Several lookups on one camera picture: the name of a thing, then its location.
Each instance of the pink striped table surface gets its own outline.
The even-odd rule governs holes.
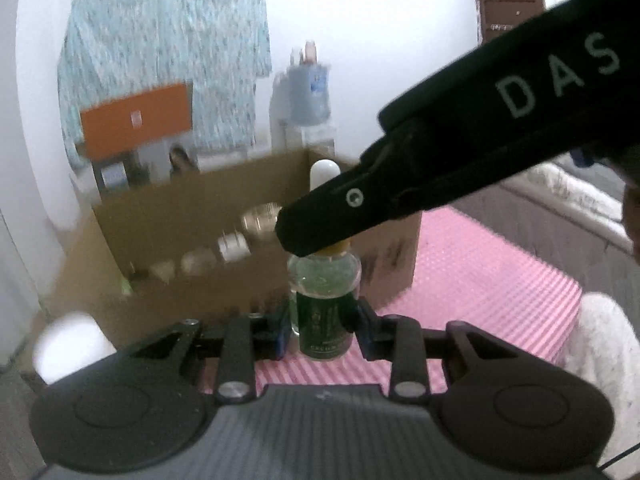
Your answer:
[[[464,320],[555,362],[576,320],[582,289],[569,276],[508,243],[450,206],[423,213],[414,284],[378,311],[410,316],[424,328]],[[431,389],[446,390],[439,361],[428,361]],[[341,358],[312,361],[289,353],[256,363],[266,384],[380,384],[389,362],[367,362],[355,339]]]

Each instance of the black cable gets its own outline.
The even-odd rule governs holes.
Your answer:
[[[609,467],[611,465],[614,465],[616,462],[619,462],[620,460],[622,460],[625,456],[628,456],[628,455],[632,454],[634,451],[638,451],[638,449],[640,449],[640,442],[638,442],[635,446],[630,447],[626,451],[623,451],[618,456],[613,457],[608,462],[605,462],[598,469],[600,471],[604,471],[607,467]]]

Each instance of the dark green label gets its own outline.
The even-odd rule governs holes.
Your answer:
[[[321,300],[296,294],[300,351],[312,359],[334,359],[343,355],[351,346],[351,334],[340,322],[340,313],[354,308],[352,292]]]

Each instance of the orange board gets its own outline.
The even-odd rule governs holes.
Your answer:
[[[191,130],[185,83],[164,86],[80,112],[86,156],[104,160],[162,137]]]

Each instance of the dropper bottle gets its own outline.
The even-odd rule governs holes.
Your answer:
[[[313,190],[340,175],[332,160],[319,160],[311,167]],[[345,354],[352,335],[340,322],[340,313],[352,310],[358,298],[362,267],[343,240],[304,258],[292,256],[287,266],[293,332],[300,337],[300,351],[317,360]]]

